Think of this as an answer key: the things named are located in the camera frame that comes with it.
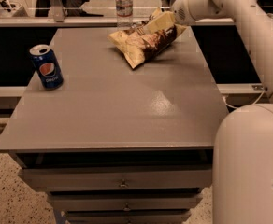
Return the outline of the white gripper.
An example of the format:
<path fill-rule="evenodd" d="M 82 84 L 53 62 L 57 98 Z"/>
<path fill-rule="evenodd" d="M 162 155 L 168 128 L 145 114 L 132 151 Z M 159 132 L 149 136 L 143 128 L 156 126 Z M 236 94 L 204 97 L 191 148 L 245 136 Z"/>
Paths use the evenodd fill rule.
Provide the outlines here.
<path fill-rule="evenodd" d="M 174 14 L 165 11 L 150 20 L 143 27 L 143 33 L 145 35 L 153 34 L 172 27 L 175 22 L 182 25 L 192 25 L 199 20 L 216 17 L 216 6 L 212 0 L 176 0 L 171 6 L 171 11 Z"/>

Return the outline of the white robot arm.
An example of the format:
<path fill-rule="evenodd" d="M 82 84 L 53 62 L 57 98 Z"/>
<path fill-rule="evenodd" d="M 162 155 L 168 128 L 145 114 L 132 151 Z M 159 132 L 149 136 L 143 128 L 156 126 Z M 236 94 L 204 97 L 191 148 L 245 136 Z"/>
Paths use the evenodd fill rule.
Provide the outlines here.
<path fill-rule="evenodd" d="M 257 0 L 176 0 L 180 24 L 230 19 L 258 82 L 221 86 L 250 97 L 221 123 L 214 141 L 213 224 L 273 224 L 273 20 Z"/>

